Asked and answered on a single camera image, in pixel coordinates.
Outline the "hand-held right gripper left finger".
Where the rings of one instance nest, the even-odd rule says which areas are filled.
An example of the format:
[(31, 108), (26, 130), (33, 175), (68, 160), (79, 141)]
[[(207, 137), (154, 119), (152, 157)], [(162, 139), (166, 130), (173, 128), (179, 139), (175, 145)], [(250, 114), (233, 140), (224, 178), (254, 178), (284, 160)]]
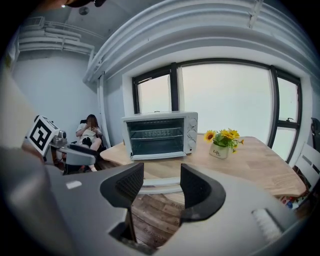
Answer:
[(127, 212), (124, 221), (117, 224), (109, 234), (119, 241), (136, 243), (132, 203), (143, 186), (144, 164), (127, 164), (113, 170), (119, 172), (101, 183), (100, 193), (113, 207), (126, 209)]

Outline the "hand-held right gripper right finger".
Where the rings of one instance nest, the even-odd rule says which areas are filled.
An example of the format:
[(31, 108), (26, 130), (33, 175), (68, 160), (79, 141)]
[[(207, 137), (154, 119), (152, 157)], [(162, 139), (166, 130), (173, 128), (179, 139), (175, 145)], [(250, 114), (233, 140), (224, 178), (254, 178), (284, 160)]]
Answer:
[(217, 180), (185, 163), (180, 167), (180, 187), (184, 195), (181, 225), (209, 219), (226, 199), (226, 191)]

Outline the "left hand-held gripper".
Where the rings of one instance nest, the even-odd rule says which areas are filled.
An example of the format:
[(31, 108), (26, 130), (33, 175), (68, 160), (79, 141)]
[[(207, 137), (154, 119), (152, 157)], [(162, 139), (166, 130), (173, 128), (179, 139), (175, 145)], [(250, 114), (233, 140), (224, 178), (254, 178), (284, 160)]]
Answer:
[(68, 143), (66, 132), (42, 115), (35, 118), (26, 138), (47, 163), (62, 162), (72, 166), (89, 166), (97, 161), (96, 151)]

